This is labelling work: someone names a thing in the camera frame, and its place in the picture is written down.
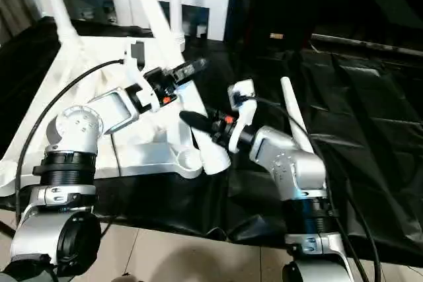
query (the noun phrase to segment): black tarp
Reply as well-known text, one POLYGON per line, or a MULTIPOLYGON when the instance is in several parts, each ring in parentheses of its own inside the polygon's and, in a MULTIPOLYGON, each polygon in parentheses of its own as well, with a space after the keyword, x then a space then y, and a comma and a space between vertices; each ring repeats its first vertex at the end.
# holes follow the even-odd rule
MULTIPOLYGON (((143 35, 138 28, 75 26, 84 35, 143 35)), ((0 48, 2 151, 59 48, 55 32, 54 24, 44 19, 0 48)), ((207 40, 188 41, 184 54, 186 59, 210 60, 196 84, 205 104, 226 112, 231 83, 253 78, 258 96, 283 103, 280 77, 289 76, 306 126, 325 156, 337 208, 359 256, 369 259, 371 252, 346 204, 346 190, 369 223, 381 260, 421 265, 421 70, 307 52, 240 58, 222 43, 207 40)), ((279 111, 259 104, 253 125, 264 124, 289 133, 279 111)), ((123 225, 283 247, 284 215, 275 186, 246 154, 232 160, 229 170, 194 180, 172 173, 96 180, 95 211, 104 220, 119 214, 116 222, 123 225)), ((28 193, 23 191, 24 205, 28 193)), ((13 209, 14 197, 0 199, 0 206, 13 209)))

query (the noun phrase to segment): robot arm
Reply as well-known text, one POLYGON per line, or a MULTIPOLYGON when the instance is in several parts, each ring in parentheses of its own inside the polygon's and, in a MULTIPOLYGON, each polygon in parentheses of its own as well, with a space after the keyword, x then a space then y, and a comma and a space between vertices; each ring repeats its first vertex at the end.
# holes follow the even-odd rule
POLYGON ((154 69, 144 74, 142 87, 115 88, 65 109, 50 122, 46 132, 50 145, 33 170, 40 176, 40 185, 32 189, 12 241, 11 263, 0 273, 0 281, 2 274, 17 281, 25 281, 25 276, 51 281, 46 272, 53 269, 62 278, 90 268, 101 237, 100 223, 92 214, 98 139, 175 100, 175 88, 205 65, 199 59, 170 71, 154 69), (25 275, 29 267, 33 270, 25 275))
POLYGON ((181 112, 180 117, 231 152, 248 151, 251 161, 271 175, 286 219, 285 243, 294 258, 284 267, 283 281, 353 282, 327 198, 323 161, 281 131, 266 126, 252 129, 255 105, 249 102, 255 100, 239 98, 254 96, 252 81, 238 82, 228 93, 232 109, 239 111, 238 120, 221 112, 210 119, 192 112, 181 112))

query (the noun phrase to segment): tile floor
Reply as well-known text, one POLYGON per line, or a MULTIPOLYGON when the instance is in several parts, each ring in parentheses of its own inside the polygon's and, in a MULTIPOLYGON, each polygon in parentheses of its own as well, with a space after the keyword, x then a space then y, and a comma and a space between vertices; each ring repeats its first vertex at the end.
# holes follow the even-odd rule
MULTIPOLYGON (((12 212, 0 210, 0 219, 15 226, 12 212)), ((9 262, 10 244, 0 234, 1 269, 9 262)), ((136 276, 131 282, 282 282, 282 267, 289 261, 284 250, 114 225, 102 241, 97 261, 73 281, 109 282, 129 272, 136 276)), ((373 277, 373 264, 363 263, 373 277)), ((361 282, 354 264, 352 269, 356 282, 361 282)), ((423 274, 423 269, 414 269, 423 274)), ((423 276, 401 265, 383 264, 383 273, 385 282, 423 282, 423 276)))

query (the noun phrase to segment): black cable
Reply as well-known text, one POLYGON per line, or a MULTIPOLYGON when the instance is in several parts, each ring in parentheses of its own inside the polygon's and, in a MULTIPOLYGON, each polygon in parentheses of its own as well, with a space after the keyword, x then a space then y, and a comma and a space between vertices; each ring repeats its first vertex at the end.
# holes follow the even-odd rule
POLYGON ((13 238, 15 236, 16 230, 4 223, 3 221, 0 221, 0 232, 8 236, 9 238, 13 238))
POLYGON ((416 269, 413 269, 412 267, 410 267, 409 265, 407 266, 407 268, 409 268, 410 270, 416 272, 417 274, 423 276, 423 274, 421 274, 419 271, 417 271, 416 269))
MULTIPOLYGON (((319 146, 314 141, 313 137, 307 133, 307 131, 282 107, 282 105, 280 103, 272 102, 271 100, 267 100, 265 98, 260 98, 260 97, 242 96, 241 98, 244 98, 245 100, 248 100, 248 99, 256 100, 258 102, 262 102, 264 104, 267 104, 269 106, 272 106, 272 107, 279 109, 284 114, 285 117, 287 117, 290 121, 292 121, 304 133, 304 135, 307 136, 307 138, 310 141, 310 144, 312 145, 312 147, 314 148, 316 154, 320 157, 320 159, 323 161, 323 163, 325 163, 323 154, 322 154, 319 146)), ((326 185, 327 185, 328 198, 329 198, 330 204, 332 206, 332 209, 334 209, 334 202, 333 202, 333 197, 332 197, 332 188, 330 186, 330 180, 329 180, 329 177, 328 177, 328 173, 327 173, 327 176, 326 176, 326 185)), ((373 265, 374 265, 374 269, 375 269, 375 282, 381 282, 381 263, 380 263, 379 254, 377 252, 377 248, 376 248, 376 245, 375 245, 375 241, 373 239, 373 235, 370 232, 370 229, 367 225, 367 222, 364 219, 363 214, 358 209, 356 202, 354 201, 354 199, 352 198, 352 196, 350 195, 350 193, 348 191, 346 191, 346 196, 347 196, 347 199, 350 202, 351 206, 353 207, 354 211, 356 212, 356 215, 358 216, 360 223, 363 226, 363 229, 365 231, 365 235, 367 236, 367 239, 370 241, 371 249, 373 251, 373 256, 374 256, 373 265)), ((348 249, 350 250, 351 255, 354 259, 354 262, 357 265, 358 271, 360 272, 360 275, 362 276, 363 281, 368 282, 369 279, 368 279, 367 273, 365 272, 360 259, 358 258, 357 254, 355 253, 354 248, 352 246, 352 243, 351 243, 348 235, 346 234, 346 231, 342 228, 342 224, 340 223, 338 217, 335 217, 335 219, 336 219, 337 225, 340 229, 341 237, 345 241, 348 249)))
POLYGON ((53 282, 59 282, 59 278, 58 276, 54 273, 54 269, 52 267, 47 267, 46 269, 44 269, 45 272, 47 272, 50 277, 52 278, 53 282))
POLYGON ((86 76, 90 75, 91 73, 94 73, 95 71, 97 71, 98 69, 101 69, 107 65, 110 64, 123 64, 124 60, 123 59, 116 59, 113 61, 109 61, 106 63, 102 63, 100 65, 97 65, 96 67, 93 67, 92 69, 89 69, 88 71, 86 71, 85 73, 83 73, 82 75, 79 75, 76 79, 74 79, 73 81, 71 81, 64 89, 62 89, 59 94, 56 95, 56 97, 53 98, 53 100, 44 108, 44 110, 42 111, 42 113, 40 114, 40 117, 38 117, 38 119, 35 121, 34 126, 32 127, 30 133, 28 134, 28 137, 25 140, 25 143, 22 147, 22 150, 20 151, 20 155, 19 155, 19 159, 18 159, 18 166, 16 169, 16 175, 15 175, 15 209, 16 209, 16 222, 17 225, 20 222, 20 215, 21 215, 21 211, 20 211, 20 175, 22 173, 22 166, 23 166, 23 162, 24 162, 24 158, 25 158, 25 154, 26 151, 28 150, 29 144, 32 140, 32 138, 34 137, 34 134, 36 132, 36 130, 38 129, 38 126, 41 124, 42 120, 44 119, 44 117, 46 116, 47 112, 53 107, 53 105, 69 90, 71 89, 75 84, 77 84, 81 79, 84 79, 86 76))
POLYGON ((385 272, 383 272, 383 266, 381 267, 381 270, 382 270, 383 280, 386 282, 385 272))
MULTIPOLYGON (((112 140, 112 147, 113 147, 113 152, 114 152, 114 157, 116 158, 116 164, 118 166, 118 172, 119 172, 119 176, 122 176, 122 169, 120 167, 120 161, 119 161, 119 156, 118 156, 118 151, 116 150, 116 144, 114 142, 114 136, 113 133, 110 135, 110 139, 112 140)), ((106 226, 106 228, 103 230, 103 232, 101 233, 100 238, 103 239, 103 237, 106 235, 106 233, 108 232, 108 230, 110 229, 110 227, 112 226, 114 220, 117 218, 118 216, 112 216, 106 226)))

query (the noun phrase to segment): small orange label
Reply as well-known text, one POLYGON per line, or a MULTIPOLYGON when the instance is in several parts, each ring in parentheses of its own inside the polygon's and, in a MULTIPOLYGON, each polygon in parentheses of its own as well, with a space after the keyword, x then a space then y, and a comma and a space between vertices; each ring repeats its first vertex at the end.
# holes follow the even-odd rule
POLYGON ((226 116, 226 117, 225 117, 225 122, 226 122, 226 123, 233 123, 233 117, 231 117, 231 116, 226 116))

